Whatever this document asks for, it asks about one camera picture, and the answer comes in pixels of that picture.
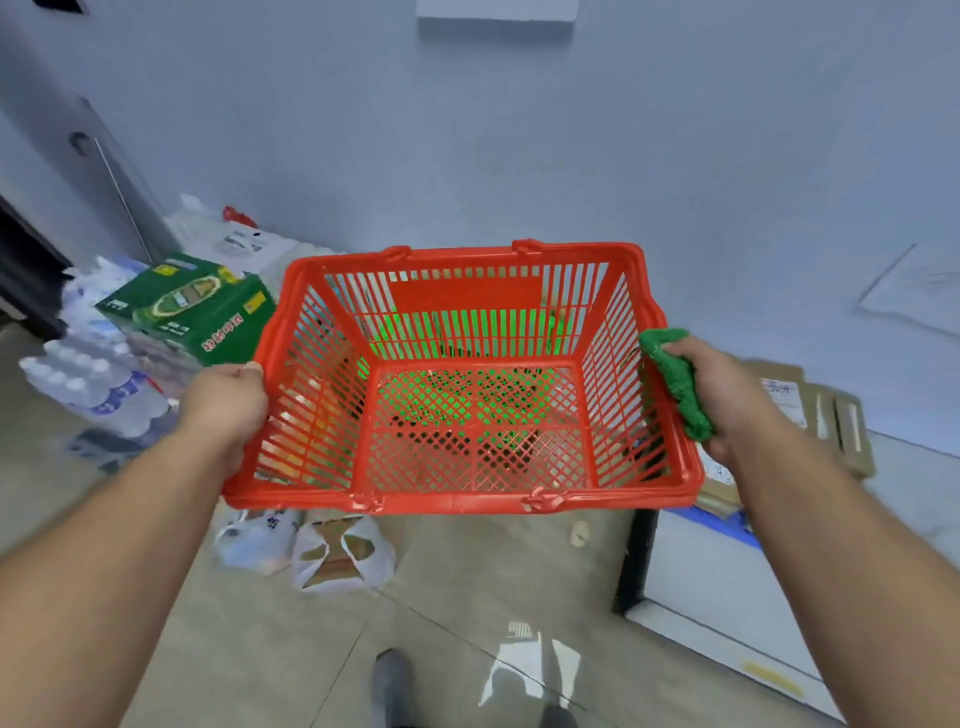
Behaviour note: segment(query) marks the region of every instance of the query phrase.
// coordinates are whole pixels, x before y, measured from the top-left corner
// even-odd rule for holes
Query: red shopping basket
[[[697,450],[637,337],[626,243],[298,260],[256,352],[270,415],[237,508],[549,513],[693,503]]]

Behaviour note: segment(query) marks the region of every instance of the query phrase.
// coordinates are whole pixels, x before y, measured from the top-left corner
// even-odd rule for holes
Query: cardboard
[[[764,379],[767,392],[780,411],[820,442],[855,477],[876,475],[863,406],[857,397],[806,381],[803,368],[792,364],[764,359],[748,359],[743,364]],[[702,447],[700,452],[707,471],[701,490],[706,510],[721,515],[730,507],[742,507],[730,472],[712,461]]]
[[[257,276],[238,277],[183,253],[144,271],[96,307],[127,334],[144,371],[161,386],[189,381],[212,364],[250,361],[276,310]]]
[[[836,391],[833,402],[840,433],[840,462],[860,479],[873,477],[876,464],[863,419],[863,404],[851,394]]]
[[[832,454],[839,455],[840,432],[834,413],[834,391],[821,384],[804,382],[800,385],[800,395],[808,422],[806,433]]]

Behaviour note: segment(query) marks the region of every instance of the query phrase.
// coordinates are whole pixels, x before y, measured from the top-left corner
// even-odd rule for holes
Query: stack of boxes
[[[858,480],[876,475],[860,400],[851,394],[813,384],[792,364],[752,359],[743,362],[759,376],[771,399],[790,420],[823,444]],[[707,479],[697,506],[726,519],[742,510],[729,470],[700,448]]]

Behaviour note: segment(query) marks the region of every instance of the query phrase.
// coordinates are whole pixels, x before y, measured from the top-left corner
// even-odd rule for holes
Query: small white object on floor
[[[590,540],[590,524],[586,521],[577,521],[570,529],[570,545],[574,548],[583,548]]]

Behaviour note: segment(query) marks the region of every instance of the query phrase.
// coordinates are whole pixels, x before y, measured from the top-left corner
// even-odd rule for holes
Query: shoe
[[[544,705],[540,716],[540,728],[577,728],[577,719],[559,705]]]
[[[377,655],[371,679],[371,728],[414,728],[414,667],[398,649]]]

